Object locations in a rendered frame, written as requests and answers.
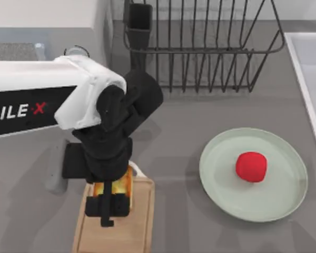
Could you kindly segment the small round glass object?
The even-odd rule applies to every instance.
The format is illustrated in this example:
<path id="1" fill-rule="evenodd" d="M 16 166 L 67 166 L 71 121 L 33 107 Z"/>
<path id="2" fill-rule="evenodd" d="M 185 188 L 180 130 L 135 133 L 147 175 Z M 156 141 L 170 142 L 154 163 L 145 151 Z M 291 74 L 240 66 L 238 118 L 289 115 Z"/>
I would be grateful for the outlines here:
<path id="1" fill-rule="evenodd" d="M 63 52 L 63 55 L 83 55 L 86 57 L 90 57 L 88 50 L 79 45 L 74 45 L 70 48 L 66 48 Z"/>

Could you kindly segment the wooden cutting board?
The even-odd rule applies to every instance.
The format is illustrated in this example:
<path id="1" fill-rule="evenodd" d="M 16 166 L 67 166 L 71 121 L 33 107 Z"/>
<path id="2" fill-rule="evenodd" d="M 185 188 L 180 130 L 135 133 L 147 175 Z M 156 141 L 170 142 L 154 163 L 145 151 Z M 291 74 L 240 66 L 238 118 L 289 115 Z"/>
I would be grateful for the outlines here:
<path id="1" fill-rule="evenodd" d="M 99 218 L 85 215 L 86 197 L 92 192 L 92 186 L 86 185 L 71 253 L 151 253 L 154 182 L 147 177 L 134 178 L 130 214 L 114 218 L 114 227 L 109 228 L 101 227 Z"/>

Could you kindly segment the white countertop appliance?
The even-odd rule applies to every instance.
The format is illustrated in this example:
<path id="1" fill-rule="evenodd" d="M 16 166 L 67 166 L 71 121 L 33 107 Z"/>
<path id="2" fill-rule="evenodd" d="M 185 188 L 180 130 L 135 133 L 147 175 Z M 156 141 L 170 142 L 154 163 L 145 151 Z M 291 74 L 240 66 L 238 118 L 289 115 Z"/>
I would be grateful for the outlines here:
<path id="1" fill-rule="evenodd" d="M 78 46 L 111 58 L 111 0 L 0 0 L 0 43 L 41 43 L 48 60 Z"/>

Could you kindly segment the black cutlery holder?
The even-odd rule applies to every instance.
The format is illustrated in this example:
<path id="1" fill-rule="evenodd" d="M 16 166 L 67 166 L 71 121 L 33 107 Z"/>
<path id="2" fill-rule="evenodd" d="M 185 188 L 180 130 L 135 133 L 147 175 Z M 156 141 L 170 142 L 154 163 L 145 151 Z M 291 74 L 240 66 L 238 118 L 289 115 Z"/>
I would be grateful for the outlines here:
<path id="1" fill-rule="evenodd" d="M 153 7 L 150 4 L 130 4 L 127 36 L 132 49 L 146 50 L 148 48 L 152 29 L 152 12 Z"/>

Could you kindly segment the toasted bread slice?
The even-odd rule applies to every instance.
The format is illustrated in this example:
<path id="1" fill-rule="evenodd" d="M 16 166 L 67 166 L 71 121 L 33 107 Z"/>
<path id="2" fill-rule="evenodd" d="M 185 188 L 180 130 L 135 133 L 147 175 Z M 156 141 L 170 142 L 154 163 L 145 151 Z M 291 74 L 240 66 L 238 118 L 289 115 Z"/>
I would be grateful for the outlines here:
<path id="1" fill-rule="evenodd" d="M 113 181 L 111 184 L 111 194 L 124 194 L 130 199 L 130 209 L 132 209 L 133 202 L 133 167 L 128 164 L 126 173 L 118 180 Z M 93 196 L 97 197 L 104 193 L 105 183 L 95 183 L 93 186 Z"/>

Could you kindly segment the pale green plate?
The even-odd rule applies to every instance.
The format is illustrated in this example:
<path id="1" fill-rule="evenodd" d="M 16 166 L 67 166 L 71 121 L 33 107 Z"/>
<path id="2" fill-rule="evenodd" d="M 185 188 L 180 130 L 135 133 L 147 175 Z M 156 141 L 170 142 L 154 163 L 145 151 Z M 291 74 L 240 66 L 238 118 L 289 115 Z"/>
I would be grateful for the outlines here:
<path id="1" fill-rule="evenodd" d="M 248 182 L 236 173 L 238 157 L 256 152 L 266 158 L 265 177 Z M 211 139 L 199 160 L 202 186 L 227 214 L 251 222 L 282 219 L 304 201 L 307 168 L 295 148 L 278 135 L 255 128 L 224 131 Z"/>

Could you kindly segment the red apple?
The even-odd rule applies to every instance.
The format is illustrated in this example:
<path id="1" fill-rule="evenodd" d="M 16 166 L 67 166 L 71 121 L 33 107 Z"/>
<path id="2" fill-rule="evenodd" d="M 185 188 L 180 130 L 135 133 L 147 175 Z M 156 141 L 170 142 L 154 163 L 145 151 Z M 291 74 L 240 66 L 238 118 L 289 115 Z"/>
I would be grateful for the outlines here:
<path id="1" fill-rule="evenodd" d="M 237 176 L 250 183 L 259 183 L 264 180 L 268 167 L 266 157 L 258 152 L 241 153 L 235 164 Z"/>

